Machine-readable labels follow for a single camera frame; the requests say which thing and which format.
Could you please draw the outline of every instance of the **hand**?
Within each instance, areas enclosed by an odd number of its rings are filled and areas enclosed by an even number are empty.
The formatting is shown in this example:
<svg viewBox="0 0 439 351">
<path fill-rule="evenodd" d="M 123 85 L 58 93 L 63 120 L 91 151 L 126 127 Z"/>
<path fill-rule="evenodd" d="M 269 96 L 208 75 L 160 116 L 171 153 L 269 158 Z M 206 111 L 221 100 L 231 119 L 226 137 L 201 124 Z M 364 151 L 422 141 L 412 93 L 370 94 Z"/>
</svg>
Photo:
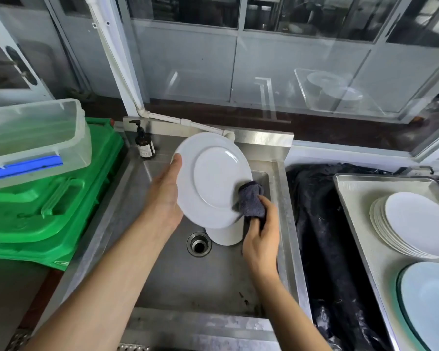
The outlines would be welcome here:
<svg viewBox="0 0 439 351">
<path fill-rule="evenodd" d="M 182 156 L 176 153 L 171 164 L 153 178 L 143 210 L 143 214 L 154 216 L 153 218 L 161 221 L 169 234 L 176 230 L 184 216 L 177 205 L 177 175 L 181 167 Z"/>
<path fill-rule="evenodd" d="M 279 246 L 279 218 L 276 206 L 266 197 L 258 198 L 267 209 L 266 222 L 260 231 L 260 220 L 252 218 L 242 245 L 242 253 L 255 279 L 279 278 L 277 256 Z"/>
</svg>

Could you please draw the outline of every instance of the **black garbage bag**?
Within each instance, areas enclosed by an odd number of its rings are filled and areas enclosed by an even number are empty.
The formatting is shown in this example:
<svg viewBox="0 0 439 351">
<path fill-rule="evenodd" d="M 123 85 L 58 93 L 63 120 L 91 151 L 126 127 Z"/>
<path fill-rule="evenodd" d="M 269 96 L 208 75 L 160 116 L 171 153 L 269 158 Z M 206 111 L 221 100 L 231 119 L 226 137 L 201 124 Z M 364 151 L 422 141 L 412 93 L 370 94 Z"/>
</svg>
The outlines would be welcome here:
<svg viewBox="0 0 439 351">
<path fill-rule="evenodd" d="M 335 351 L 391 350 L 335 189 L 336 173 L 392 175 L 351 164 L 299 165 L 288 170 L 314 324 Z"/>
</svg>

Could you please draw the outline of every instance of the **drain strainer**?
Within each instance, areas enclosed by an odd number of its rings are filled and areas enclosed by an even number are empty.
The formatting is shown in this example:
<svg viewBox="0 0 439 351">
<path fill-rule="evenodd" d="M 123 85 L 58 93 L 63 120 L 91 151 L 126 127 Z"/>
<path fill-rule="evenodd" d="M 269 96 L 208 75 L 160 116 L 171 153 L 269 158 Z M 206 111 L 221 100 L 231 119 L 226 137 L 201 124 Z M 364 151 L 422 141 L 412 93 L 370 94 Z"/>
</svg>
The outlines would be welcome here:
<svg viewBox="0 0 439 351">
<path fill-rule="evenodd" d="M 187 239 L 187 250 L 195 257 L 204 257 L 211 250 L 211 240 L 204 232 L 193 233 Z"/>
</svg>

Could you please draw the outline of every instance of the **green plastic bin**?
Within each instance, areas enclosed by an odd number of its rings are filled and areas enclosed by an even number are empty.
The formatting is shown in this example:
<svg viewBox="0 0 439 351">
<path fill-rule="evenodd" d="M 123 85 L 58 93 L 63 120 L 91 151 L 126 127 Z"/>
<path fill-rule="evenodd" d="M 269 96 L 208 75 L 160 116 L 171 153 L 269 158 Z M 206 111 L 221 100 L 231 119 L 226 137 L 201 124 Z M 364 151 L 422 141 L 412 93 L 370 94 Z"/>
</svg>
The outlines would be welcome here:
<svg viewBox="0 0 439 351">
<path fill-rule="evenodd" d="M 75 253 L 88 218 L 99 203 L 99 197 L 110 183 L 110 177 L 117 170 L 117 156 L 123 146 L 122 138 L 114 133 L 110 145 L 101 153 L 103 165 L 97 173 L 87 194 L 77 206 L 71 220 L 53 236 L 38 242 L 0 243 L 0 259 L 34 261 L 60 270 L 65 270 Z"/>
<path fill-rule="evenodd" d="M 47 239 L 68 223 L 106 161 L 123 140 L 110 119 L 87 118 L 92 142 L 89 166 L 0 189 L 0 243 Z"/>
</svg>

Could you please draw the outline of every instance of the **dish towel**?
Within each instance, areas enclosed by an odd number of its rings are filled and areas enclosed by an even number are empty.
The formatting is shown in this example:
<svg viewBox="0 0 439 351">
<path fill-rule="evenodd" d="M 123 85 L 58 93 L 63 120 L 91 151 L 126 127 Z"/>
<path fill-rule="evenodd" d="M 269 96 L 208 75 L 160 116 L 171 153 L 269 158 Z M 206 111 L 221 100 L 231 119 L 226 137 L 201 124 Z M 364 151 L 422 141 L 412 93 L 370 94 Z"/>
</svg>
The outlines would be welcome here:
<svg viewBox="0 0 439 351">
<path fill-rule="evenodd" d="M 242 185 L 238 192 L 239 212 L 246 217 L 248 222 L 250 222 L 250 218 L 259 218 L 261 227 L 265 224 L 265 215 L 267 211 L 257 196 L 263 195 L 263 192 L 263 187 L 255 181 Z"/>
</svg>

